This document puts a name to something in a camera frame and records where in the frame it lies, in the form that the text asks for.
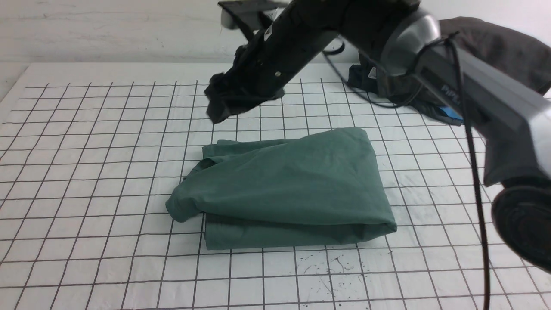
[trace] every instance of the fabric fold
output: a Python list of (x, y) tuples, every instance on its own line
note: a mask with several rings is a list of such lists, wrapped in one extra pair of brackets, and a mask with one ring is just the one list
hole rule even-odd
[(177, 222), (206, 213), (208, 249), (347, 244), (396, 231), (375, 152), (360, 128), (295, 140), (219, 140), (166, 202)]

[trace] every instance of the black robotic arm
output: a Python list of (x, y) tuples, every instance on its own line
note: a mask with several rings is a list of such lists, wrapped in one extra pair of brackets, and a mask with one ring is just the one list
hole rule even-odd
[(496, 229), (520, 256), (551, 271), (551, 103), (458, 50), (464, 115), (452, 50), (430, 44), (440, 38), (439, 23), (418, 0), (292, 1), (238, 48), (229, 71), (213, 76), (205, 91), (210, 119), (218, 123), (283, 96), (337, 35), (387, 75), (411, 74), (470, 119), (487, 139), (484, 184), (505, 187), (493, 203)]

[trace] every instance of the grid mat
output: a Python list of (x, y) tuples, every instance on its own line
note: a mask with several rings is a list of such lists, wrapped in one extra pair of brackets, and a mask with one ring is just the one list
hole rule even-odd
[[(206, 85), (27, 87), (0, 127), (0, 309), (482, 308), (482, 255), (464, 128), (382, 109), (342, 83), (213, 126)], [(164, 202), (217, 139), (362, 127), (398, 231), (327, 247), (208, 251), (203, 217)], [(479, 164), (484, 141), (475, 139)], [(499, 186), (483, 191), (486, 219)], [(492, 309), (548, 309), (551, 276), (488, 225)]]

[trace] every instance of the cable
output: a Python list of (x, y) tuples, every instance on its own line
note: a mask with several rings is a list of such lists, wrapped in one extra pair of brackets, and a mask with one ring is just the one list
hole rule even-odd
[[(453, 54), (453, 65), (455, 67), (455, 73), (456, 73), (457, 92), (459, 96), (461, 109), (463, 112), (463, 122), (465, 125), (465, 133), (467, 135), (467, 144), (469, 146), (469, 157), (471, 158), (471, 171), (473, 176), (474, 197), (477, 205), (478, 222), (480, 225), (480, 243), (482, 245), (482, 259), (483, 259), (483, 266), (484, 266), (484, 304), (482, 309), (489, 310), (490, 308), (490, 259), (489, 259), (489, 253), (488, 253), (488, 236), (486, 234), (484, 211), (482, 209), (482, 194), (480, 192), (480, 179), (478, 176), (477, 157), (474, 149), (473, 133), (471, 129), (470, 110), (469, 110), (469, 107), (467, 107), (466, 105), (467, 101), (465, 100), (465, 93), (463, 89), (463, 82), (464, 82), (463, 70), (461, 69), (461, 63), (459, 60), (458, 47), (455, 41), (453, 40), (453, 37), (455, 37), (457, 34), (458, 33), (451, 34), (448, 37), (438, 39), (426, 45), (421, 50), (421, 52), (418, 53), (417, 60), (419, 60), (419, 57), (426, 49), (441, 43), (444, 43), (445, 45), (449, 46)], [(323, 52), (322, 54), (327, 60), (327, 62), (329, 63), (329, 65), (333, 68), (335, 73), (341, 78), (343, 83), (346, 84), (346, 86), (348, 86), (348, 88), (350, 88), (360, 98), (366, 100), (369, 103), (380, 106), (382, 108), (395, 109), (401, 106), (396, 104), (393, 106), (385, 106), (385, 105), (381, 105), (379, 103), (373, 102), (371, 101), (371, 98), (369, 98), (368, 92), (366, 92), (368, 96), (364, 97), (362, 94), (358, 93), (356, 90), (354, 90), (353, 87), (350, 86), (348, 81), (346, 81), (344, 77), (341, 75), (341, 73), (337, 70), (334, 63), (329, 59), (328, 55), (325, 52)], [(415, 96), (417, 96), (417, 94), (421, 91), (421, 89), (422, 87), (420, 87), (418, 91), (412, 95), (411, 100), (413, 100)]]
[(478, 222), (480, 225), (480, 243), (482, 244), (482, 259), (484, 263), (484, 306), (483, 310), (490, 308), (490, 259), (488, 253), (488, 237), (486, 234), (486, 225), (484, 220), (484, 211), (482, 209), (482, 195), (480, 193), (480, 179), (478, 177), (477, 157), (474, 150), (473, 133), (471, 130), (471, 120), (469, 116), (469, 107), (466, 105), (465, 93), (463, 89), (463, 71), (459, 61), (458, 47), (453, 36), (450, 36), (445, 41), (445, 44), (451, 47), (453, 53), (453, 62), (455, 63), (455, 72), (457, 80), (457, 92), (459, 102), (463, 112), (463, 122), (465, 124), (465, 133), (467, 135), (467, 144), (469, 146), (469, 155), (471, 158), (471, 171), (473, 175), (474, 197), (477, 205)]

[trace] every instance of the white wall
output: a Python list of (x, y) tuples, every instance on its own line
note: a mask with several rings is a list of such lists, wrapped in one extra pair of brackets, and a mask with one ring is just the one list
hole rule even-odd
[[(217, 0), (1, 0), (0, 61), (231, 61), (245, 40)], [(423, 0), (437, 18), (473, 16), (551, 45), (550, 0)], [(348, 49), (341, 61), (357, 59)]]

